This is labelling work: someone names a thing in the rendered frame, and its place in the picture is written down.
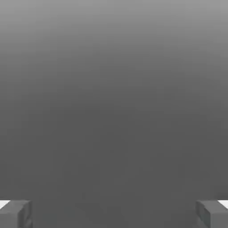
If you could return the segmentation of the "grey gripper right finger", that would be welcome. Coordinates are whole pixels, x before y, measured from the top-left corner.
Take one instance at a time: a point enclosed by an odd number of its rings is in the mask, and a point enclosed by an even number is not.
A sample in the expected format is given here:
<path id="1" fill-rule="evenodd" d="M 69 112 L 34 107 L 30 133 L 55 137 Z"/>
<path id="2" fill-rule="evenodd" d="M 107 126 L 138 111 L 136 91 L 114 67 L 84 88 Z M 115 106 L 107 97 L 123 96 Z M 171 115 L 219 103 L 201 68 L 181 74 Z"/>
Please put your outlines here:
<path id="1" fill-rule="evenodd" d="M 228 228 L 228 200 L 198 200 L 196 228 Z"/>

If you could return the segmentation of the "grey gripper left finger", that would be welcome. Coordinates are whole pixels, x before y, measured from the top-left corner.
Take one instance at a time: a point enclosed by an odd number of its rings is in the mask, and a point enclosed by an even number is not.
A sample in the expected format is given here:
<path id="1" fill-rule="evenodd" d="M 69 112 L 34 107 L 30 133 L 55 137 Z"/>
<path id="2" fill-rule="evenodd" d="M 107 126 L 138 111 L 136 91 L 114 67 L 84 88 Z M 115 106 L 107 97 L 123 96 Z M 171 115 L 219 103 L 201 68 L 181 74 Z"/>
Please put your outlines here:
<path id="1" fill-rule="evenodd" d="M 33 228 L 30 200 L 0 200 L 0 228 Z"/>

